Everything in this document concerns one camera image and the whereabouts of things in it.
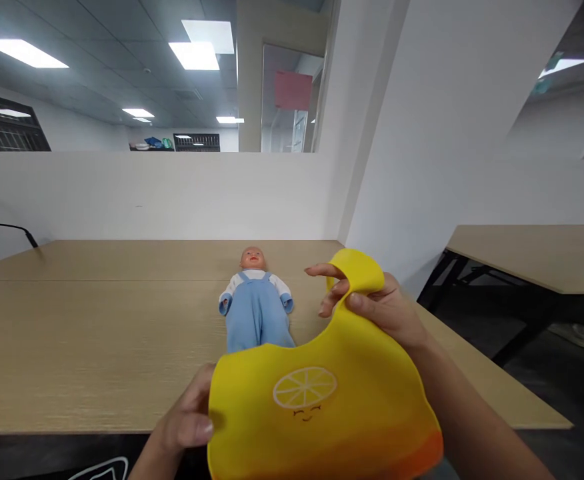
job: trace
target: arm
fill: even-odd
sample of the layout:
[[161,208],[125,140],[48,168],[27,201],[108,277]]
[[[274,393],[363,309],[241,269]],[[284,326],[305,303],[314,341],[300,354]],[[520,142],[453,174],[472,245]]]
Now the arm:
[[[341,279],[321,302],[319,315],[329,317],[349,284],[333,265],[305,270],[308,275]],[[386,273],[385,286],[368,297],[346,299],[354,313],[376,323],[410,355],[443,432],[445,455],[463,480],[552,480],[553,476],[508,424],[481,398],[443,348],[421,324],[412,300],[401,294]]]
[[272,282],[272,284],[274,284],[274,286],[277,288],[277,292],[279,292],[279,298],[281,299],[281,303],[283,304],[285,312],[290,313],[294,308],[294,300],[292,300],[292,292],[290,292],[290,288],[288,288],[283,280],[274,274],[270,275],[270,282]]
[[128,480],[173,480],[183,451],[205,445],[213,434],[207,398],[214,365],[204,365],[185,392],[157,423]]
[[222,315],[227,315],[227,312],[230,310],[230,306],[232,305],[232,298],[234,297],[234,292],[237,289],[237,286],[241,283],[241,278],[238,275],[234,275],[230,279],[230,283],[227,284],[227,287],[219,297],[219,313]]

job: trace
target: baby doll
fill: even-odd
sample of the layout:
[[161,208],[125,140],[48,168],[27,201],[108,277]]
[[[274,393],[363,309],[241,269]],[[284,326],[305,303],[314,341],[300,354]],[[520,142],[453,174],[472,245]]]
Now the baby doll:
[[264,343],[294,347],[287,314],[294,302],[284,282],[265,271],[260,248],[248,247],[241,254],[238,272],[219,298],[225,315],[227,352],[233,353]]

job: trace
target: pink paper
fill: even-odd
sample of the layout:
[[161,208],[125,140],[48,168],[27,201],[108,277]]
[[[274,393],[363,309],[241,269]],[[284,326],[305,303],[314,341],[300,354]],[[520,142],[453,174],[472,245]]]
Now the pink paper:
[[310,110],[312,75],[278,70],[274,78],[274,102],[282,110]]

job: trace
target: fingernail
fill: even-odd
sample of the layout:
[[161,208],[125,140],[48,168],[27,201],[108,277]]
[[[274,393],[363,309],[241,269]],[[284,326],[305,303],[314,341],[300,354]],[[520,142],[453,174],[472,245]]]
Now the fingernail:
[[350,305],[353,307],[360,307],[363,304],[363,300],[358,293],[353,293],[350,295]]
[[212,438],[214,434],[214,425],[212,425],[212,420],[207,420],[207,423],[201,422],[197,430],[197,438],[201,441],[208,441]]

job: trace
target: lemon slice print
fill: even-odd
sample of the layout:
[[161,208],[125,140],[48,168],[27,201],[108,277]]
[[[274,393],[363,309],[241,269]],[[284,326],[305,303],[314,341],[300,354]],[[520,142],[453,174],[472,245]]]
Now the lemon slice print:
[[325,400],[337,388],[337,379],[322,367],[306,367],[288,373],[274,386],[274,401],[283,408],[309,407]]

